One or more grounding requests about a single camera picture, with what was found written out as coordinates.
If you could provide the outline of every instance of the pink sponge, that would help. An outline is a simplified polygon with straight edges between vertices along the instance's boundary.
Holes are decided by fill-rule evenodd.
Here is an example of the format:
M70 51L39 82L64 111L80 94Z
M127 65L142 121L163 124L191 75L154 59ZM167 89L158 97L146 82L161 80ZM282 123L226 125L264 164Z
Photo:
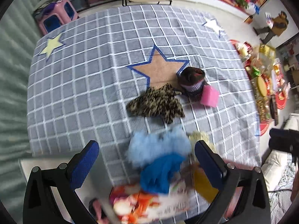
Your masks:
M216 107L218 104L219 92L211 85L204 85L200 103L205 106Z

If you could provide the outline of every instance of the pink stool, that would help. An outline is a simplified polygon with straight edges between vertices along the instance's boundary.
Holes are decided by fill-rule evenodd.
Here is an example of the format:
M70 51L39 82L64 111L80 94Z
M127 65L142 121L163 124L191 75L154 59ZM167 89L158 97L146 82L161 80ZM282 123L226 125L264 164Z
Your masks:
M211 85L204 85L200 103L205 106L216 107L218 104L219 92Z
M69 0L56 2L54 9L47 15L44 15L38 21L38 25L44 35L59 28L62 25L70 23L78 18L78 14Z

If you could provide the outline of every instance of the brown jacket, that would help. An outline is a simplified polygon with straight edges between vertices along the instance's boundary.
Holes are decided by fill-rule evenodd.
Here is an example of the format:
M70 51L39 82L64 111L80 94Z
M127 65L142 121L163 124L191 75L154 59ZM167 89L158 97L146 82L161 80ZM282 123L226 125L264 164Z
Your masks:
M288 27L289 21L286 18L282 18L280 16L272 19L274 22L272 32L277 36L280 36L283 31Z

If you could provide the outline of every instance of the blue gripper pad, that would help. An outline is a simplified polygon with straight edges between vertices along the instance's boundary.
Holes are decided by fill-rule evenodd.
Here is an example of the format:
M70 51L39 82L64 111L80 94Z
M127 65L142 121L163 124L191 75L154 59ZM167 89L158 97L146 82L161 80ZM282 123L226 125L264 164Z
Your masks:
M224 162L218 154L212 152L204 141L198 141L195 144L195 156L204 170L213 188L222 190L223 178L226 175Z
M72 190L82 186L99 152L99 144L96 141L90 141L80 153L75 154L69 161L66 176L70 181Z

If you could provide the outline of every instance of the light blue fluffy toy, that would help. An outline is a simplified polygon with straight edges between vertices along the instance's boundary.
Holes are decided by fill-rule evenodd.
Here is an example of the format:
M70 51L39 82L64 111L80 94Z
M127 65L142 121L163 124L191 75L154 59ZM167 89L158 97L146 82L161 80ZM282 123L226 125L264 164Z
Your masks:
M138 168L171 153L177 153L183 157L191 153L190 141L181 127L175 127L162 135L135 132L126 154L133 167Z

